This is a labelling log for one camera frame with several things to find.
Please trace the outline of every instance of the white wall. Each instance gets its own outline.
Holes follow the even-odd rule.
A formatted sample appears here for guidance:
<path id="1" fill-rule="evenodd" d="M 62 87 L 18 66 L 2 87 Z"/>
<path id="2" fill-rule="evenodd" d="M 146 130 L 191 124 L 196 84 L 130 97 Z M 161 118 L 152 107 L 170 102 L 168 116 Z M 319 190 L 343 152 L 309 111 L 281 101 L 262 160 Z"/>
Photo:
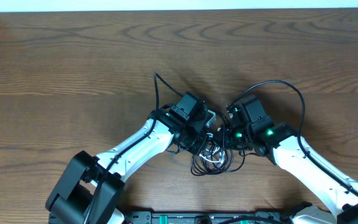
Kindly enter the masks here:
<path id="1" fill-rule="evenodd" d="M 358 7 L 358 0 L 0 0 L 0 12 Z"/>

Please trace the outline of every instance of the green led light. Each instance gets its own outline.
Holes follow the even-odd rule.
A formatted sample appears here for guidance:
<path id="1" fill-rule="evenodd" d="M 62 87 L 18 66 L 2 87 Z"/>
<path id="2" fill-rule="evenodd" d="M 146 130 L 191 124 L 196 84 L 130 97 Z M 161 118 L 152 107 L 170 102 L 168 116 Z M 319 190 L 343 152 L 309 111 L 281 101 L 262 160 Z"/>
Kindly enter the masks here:
<path id="1" fill-rule="evenodd" d="M 274 132 L 273 132 L 272 130 L 268 129 L 267 132 L 266 132 L 266 134 L 267 134 L 268 136 L 270 136 L 270 135 L 274 134 Z"/>

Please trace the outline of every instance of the black bracket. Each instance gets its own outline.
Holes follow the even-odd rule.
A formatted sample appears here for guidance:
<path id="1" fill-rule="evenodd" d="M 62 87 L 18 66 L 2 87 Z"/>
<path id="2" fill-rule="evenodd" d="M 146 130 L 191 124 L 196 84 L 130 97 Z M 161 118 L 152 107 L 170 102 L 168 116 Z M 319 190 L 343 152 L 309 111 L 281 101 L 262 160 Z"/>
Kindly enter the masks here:
<path id="1" fill-rule="evenodd" d="M 98 160 L 85 151 L 75 155 L 50 194 L 45 208 L 63 223 L 83 223 L 93 195 L 80 181 L 98 181 L 104 171 Z M 108 174 L 95 200 L 94 209 L 89 215 L 90 224 L 107 223 L 116 208 L 125 183 L 118 177 Z"/>

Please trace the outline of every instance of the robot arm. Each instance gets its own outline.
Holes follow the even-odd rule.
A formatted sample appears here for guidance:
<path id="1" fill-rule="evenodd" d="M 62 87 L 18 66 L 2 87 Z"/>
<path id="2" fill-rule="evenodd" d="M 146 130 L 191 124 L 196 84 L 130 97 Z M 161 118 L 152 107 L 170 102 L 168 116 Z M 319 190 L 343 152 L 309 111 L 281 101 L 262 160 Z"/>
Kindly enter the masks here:
<path id="1" fill-rule="evenodd" d="M 215 119 L 204 101 L 186 93 L 177 105 L 165 105 L 153 111 L 143 127 L 118 146 L 96 157 L 85 151 L 78 153 L 50 194 L 46 209 L 63 223 L 80 224 L 88 219 L 90 224 L 121 224 L 124 215 L 116 205 L 125 181 L 171 144 L 199 154 L 208 145 L 209 137 L 204 127 Z M 98 186 L 95 194 L 84 188 L 81 181 Z"/>
<path id="2" fill-rule="evenodd" d="M 326 159 L 314 151 L 304 138 L 301 139 L 305 149 L 310 155 L 324 166 L 330 173 L 342 179 L 347 185 L 358 191 L 358 182 L 339 169 L 334 167 Z M 330 178 L 321 169 L 316 167 L 300 150 L 296 137 L 290 136 L 280 146 L 273 149 L 275 163 L 282 169 L 299 179 L 307 186 L 329 209 L 330 213 L 322 212 L 314 208 L 305 208 L 293 217 L 294 223 L 336 223 L 337 216 L 347 207 L 358 204 L 358 197 L 349 193 L 335 180 Z"/>

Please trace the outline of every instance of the wooden table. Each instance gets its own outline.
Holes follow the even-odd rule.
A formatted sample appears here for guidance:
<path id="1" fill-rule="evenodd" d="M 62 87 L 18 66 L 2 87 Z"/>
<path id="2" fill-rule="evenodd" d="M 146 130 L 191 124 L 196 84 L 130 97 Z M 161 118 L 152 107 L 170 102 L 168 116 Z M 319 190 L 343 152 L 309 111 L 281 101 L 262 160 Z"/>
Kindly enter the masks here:
<path id="1" fill-rule="evenodd" d="M 0 223 L 46 223 L 44 204 L 70 159 L 137 131 L 155 106 L 153 72 L 224 110 L 247 87 L 286 80 L 306 100 L 303 135 L 358 180 L 358 9 L 0 14 Z M 300 101 L 258 94 L 276 122 L 298 125 Z M 179 98 L 160 85 L 160 102 Z M 194 177 L 187 152 L 155 156 L 120 206 L 155 211 L 324 205 L 266 158 Z"/>

